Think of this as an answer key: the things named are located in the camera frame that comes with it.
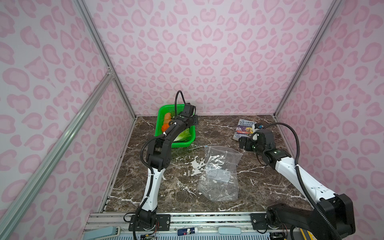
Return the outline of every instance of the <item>pink wall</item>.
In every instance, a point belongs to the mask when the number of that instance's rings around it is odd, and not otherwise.
[[[130,114],[111,83],[11,240],[79,238],[89,213],[100,204],[131,123]]]
[[[346,0],[278,116],[301,165],[353,200],[353,240],[384,235],[383,16],[382,1]]]
[[[0,3],[0,217],[106,73],[71,0]]]
[[[331,0],[86,0],[140,115],[273,113]]]

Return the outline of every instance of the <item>carrot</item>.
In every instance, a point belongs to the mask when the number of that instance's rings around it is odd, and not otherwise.
[[[164,116],[164,120],[172,119],[170,113],[166,113]]]
[[[161,131],[162,132],[165,132],[165,130],[167,130],[169,128],[169,125],[168,124],[164,124],[162,127],[161,127]]]

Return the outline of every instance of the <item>blue glue stick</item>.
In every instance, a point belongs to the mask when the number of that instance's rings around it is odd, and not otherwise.
[[[197,227],[183,228],[183,229],[177,230],[178,236],[195,234],[195,233],[197,233]]]

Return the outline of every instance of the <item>book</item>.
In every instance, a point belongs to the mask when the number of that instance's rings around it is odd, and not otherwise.
[[[253,133],[252,126],[254,124],[256,122],[240,119],[232,139],[238,141],[241,137],[249,137],[248,134]]]

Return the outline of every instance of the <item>plastic bag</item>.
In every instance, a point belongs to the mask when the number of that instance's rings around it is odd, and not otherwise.
[[[204,151],[206,165],[197,190],[211,201],[237,200],[236,167],[243,154],[221,146],[205,146]]]

